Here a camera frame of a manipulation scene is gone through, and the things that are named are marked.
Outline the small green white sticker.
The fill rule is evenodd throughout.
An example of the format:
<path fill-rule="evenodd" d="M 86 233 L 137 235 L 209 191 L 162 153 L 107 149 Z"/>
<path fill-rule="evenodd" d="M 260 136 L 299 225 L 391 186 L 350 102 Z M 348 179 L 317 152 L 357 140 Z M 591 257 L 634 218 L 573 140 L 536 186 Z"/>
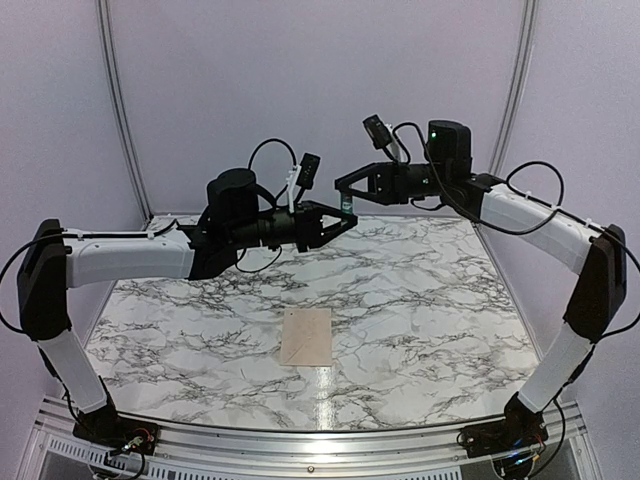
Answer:
<path fill-rule="evenodd" d="M 340 203 L 343 213 L 352 214 L 354 212 L 353 197 L 350 194 L 342 192 Z"/>

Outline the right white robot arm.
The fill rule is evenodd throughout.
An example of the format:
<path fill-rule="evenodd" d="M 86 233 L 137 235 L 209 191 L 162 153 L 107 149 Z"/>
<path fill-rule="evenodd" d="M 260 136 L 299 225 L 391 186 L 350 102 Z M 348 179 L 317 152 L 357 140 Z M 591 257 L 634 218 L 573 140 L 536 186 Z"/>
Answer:
<path fill-rule="evenodd" d="M 570 284 L 561 325 L 531 376 L 504 409 L 495 438 L 515 448 L 529 437 L 546 407 L 584 371 L 626 297 L 630 256 L 624 233 L 581 219 L 514 186 L 511 178 L 472 169 L 470 129 L 432 120 L 416 131 L 422 160 L 401 140 L 400 125 L 372 115 L 363 127 L 383 162 L 371 163 L 335 182 L 338 191 L 379 204 L 404 205 L 436 197 L 477 226 L 521 239 L 545 255 Z"/>

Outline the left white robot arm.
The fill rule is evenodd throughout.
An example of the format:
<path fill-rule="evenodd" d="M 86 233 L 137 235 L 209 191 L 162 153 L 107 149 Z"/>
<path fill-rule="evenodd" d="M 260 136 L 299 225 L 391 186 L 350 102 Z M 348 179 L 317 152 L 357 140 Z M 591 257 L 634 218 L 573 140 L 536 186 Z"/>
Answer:
<path fill-rule="evenodd" d="M 314 201 L 278 205 L 249 168 L 210 181 L 207 206 L 194 225 L 171 223 L 151 232 L 88 232 L 41 223 L 25 247 L 17 287 L 22 331 L 67 389 L 89 431 L 106 445 L 125 438 L 107 388 L 92 367 L 68 314 L 67 292 L 127 279 L 214 279 L 235 266 L 242 250 L 293 244 L 320 248 L 357 225 L 353 214 Z"/>

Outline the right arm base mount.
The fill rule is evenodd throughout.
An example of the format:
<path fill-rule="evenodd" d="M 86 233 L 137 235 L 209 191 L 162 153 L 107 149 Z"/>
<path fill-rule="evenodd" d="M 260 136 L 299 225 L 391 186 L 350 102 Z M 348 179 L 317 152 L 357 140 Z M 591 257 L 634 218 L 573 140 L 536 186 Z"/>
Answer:
<path fill-rule="evenodd" d="M 548 438 L 542 413 L 531 411 L 514 394 L 503 419 L 463 427 L 456 442 L 469 458 L 477 458 L 541 444 Z"/>

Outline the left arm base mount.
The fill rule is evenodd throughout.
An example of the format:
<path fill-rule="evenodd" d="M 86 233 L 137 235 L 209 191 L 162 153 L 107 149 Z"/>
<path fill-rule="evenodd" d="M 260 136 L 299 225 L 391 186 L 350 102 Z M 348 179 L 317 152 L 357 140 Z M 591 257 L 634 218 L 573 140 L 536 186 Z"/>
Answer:
<path fill-rule="evenodd" d="M 104 382 L 106 405 L 91 413 L 78 411 L 74 417 L 73 436 L 81 440 L 111 447 L 123 452 L 130 441 L 141 438 L 137 447 L 144 455 L 152 455 L 158 441 L 159 426 L 156 423 L 122 416 Z"/>

